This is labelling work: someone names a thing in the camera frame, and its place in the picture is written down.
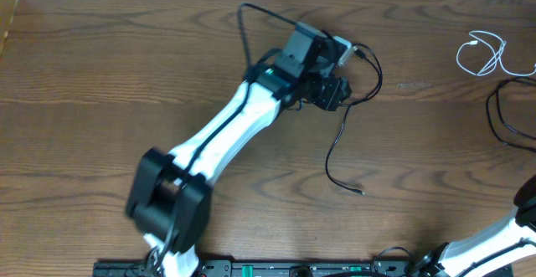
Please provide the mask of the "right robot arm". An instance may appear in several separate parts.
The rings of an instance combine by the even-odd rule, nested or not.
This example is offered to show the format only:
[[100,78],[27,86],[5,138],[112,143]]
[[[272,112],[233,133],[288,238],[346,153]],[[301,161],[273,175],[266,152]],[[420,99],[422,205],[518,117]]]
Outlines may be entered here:
[[445,242],[410,269],[412,276],[484,276],[535,254],[535,178],[516,193],[514,208],[470,238]]

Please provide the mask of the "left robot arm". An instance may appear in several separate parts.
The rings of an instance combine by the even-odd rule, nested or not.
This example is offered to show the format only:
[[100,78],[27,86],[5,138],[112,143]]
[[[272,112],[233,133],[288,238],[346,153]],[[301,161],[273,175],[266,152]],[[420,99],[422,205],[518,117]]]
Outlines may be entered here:
[[190,259],[209,221],[214,184],[259,131],[303,101],[335,111],[352,93],[333,71],[352,56],[344,38],[297,23],[286,46],[265,52],[244,75],[231,101],[196,135],[139,161],[126,215],[156,243],[139,276],[190,276]]

